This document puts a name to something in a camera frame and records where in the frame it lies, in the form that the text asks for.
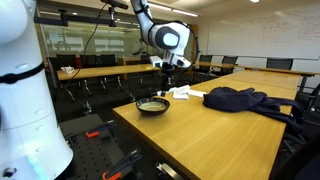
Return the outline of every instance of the black cloth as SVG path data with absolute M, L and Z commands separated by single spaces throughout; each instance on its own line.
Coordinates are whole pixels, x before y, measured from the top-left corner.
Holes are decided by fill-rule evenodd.
M 254 88 L 237 91 L 229 87 L 214 88 L 203 97 L 203 104 L 208 108 L 227 112 L 253 111 L 285 122 L 286 130 L 293 134 L 299 134 L 304 129 L 304 110 L 294 100 L 268 97 L 266 93 L 256 92 Z M 292 114 L 281 113 L 281 105 L 292 106 Z

